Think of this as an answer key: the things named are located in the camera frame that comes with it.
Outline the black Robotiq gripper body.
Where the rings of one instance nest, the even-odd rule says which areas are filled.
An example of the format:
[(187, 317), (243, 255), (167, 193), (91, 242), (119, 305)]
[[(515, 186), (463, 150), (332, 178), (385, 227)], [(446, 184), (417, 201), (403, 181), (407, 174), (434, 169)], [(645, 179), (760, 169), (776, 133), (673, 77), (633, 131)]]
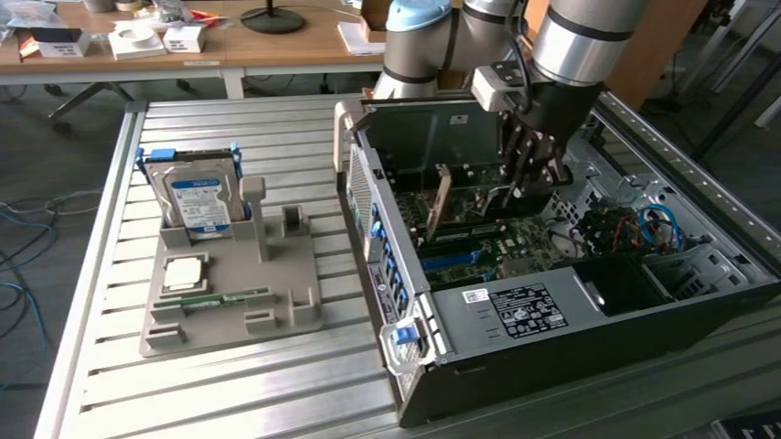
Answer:
[(533, 84), (531, 109), (519, 116), (535, 131), (567, 143), (586, 121), (590, 109), (603, 91), (603, 83), (587, 87), (549, 81)]

